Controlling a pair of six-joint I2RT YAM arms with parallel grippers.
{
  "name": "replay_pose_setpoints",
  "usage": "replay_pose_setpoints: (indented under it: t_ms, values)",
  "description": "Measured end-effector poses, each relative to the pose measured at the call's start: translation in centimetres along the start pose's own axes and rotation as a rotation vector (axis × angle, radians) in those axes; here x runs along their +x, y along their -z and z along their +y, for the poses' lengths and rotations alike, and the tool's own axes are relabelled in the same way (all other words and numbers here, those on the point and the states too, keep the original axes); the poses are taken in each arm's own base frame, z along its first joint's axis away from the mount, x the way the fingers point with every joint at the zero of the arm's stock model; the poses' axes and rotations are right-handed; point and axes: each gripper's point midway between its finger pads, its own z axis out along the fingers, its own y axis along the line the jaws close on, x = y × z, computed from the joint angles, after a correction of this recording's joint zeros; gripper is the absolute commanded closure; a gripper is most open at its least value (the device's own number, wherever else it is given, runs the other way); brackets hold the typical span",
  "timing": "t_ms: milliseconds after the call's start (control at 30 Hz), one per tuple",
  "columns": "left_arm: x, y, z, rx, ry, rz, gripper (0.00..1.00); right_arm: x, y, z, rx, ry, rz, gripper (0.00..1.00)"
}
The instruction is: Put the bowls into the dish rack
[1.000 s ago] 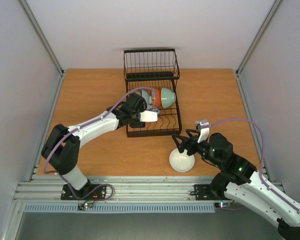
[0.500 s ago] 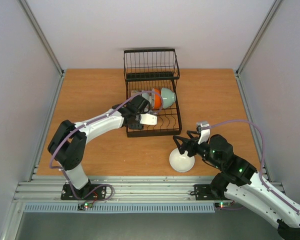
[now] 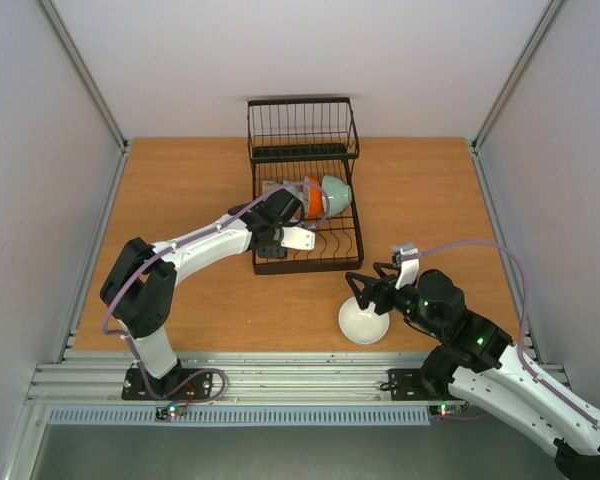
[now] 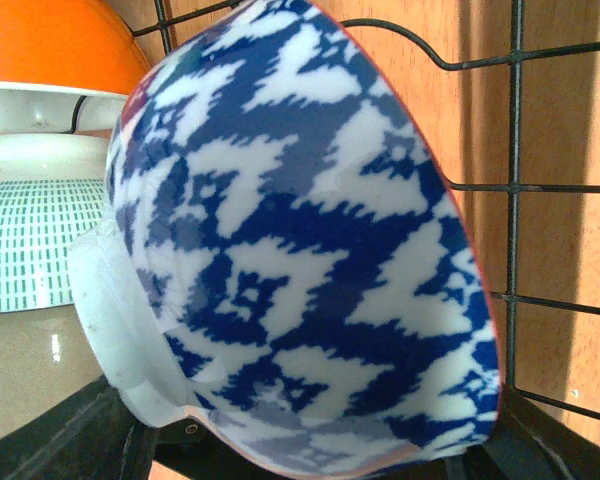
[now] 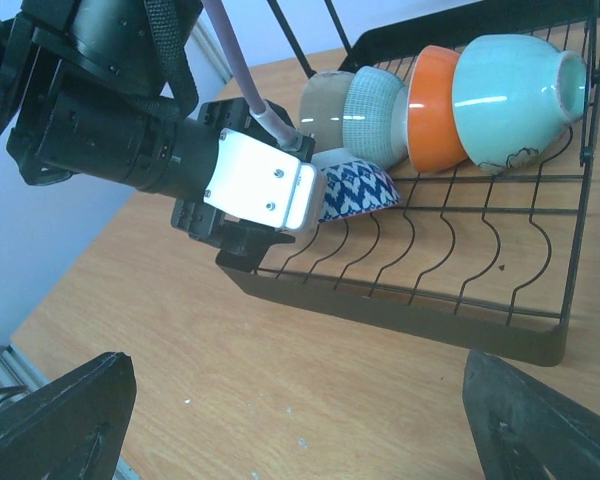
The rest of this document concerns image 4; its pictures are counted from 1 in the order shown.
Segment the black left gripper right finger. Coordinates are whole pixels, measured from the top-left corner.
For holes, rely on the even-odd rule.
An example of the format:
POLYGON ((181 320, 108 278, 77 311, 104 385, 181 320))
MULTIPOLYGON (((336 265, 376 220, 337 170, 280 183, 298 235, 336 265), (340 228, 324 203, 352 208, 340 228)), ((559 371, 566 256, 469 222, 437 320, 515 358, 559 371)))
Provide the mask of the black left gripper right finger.
POLYGON ((489 439, 444 464, 448 479, 600 479, 600 447, 506 385, 489 439))

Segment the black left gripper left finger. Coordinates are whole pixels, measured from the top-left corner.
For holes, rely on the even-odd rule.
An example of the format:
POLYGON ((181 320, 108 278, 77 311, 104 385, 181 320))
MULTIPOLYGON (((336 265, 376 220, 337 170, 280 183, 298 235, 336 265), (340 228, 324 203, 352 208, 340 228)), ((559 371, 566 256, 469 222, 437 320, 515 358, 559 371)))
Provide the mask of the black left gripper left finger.
POLYGON ((157 441, 101 376, 0 439, 0 479, 146 479, 157 441))

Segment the green patterned bowl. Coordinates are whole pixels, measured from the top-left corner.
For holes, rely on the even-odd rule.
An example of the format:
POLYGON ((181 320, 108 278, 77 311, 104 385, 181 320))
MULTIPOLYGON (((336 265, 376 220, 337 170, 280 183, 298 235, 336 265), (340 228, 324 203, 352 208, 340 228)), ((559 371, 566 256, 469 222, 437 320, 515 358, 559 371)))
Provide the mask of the green patterned bowl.
POLYGON ((67 252, 102 217, 108 144, 0 135, 0 314, 72 304, 67 252))

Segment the red white patterned bowl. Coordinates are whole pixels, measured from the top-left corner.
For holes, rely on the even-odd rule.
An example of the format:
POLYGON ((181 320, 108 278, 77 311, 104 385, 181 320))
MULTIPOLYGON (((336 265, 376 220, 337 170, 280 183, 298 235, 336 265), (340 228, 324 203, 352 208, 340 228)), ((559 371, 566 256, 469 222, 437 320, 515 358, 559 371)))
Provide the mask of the red white patterned bowl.
POLYGON ((76 310, 144 424, 351 479, 484 443, 498 348, 418 127, 307 1, 244 1, 153 67, 112 131, 76 310))

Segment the orange bowl white inside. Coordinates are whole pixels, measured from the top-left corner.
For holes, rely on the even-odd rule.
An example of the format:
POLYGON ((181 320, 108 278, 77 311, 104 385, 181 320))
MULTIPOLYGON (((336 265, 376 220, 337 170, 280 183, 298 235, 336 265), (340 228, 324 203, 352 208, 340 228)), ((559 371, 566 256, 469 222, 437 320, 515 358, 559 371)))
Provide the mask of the orange bowl white inside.
POLYGON ((108 130, 149 69, 104 1, 0 1, 0 133, 108 130))

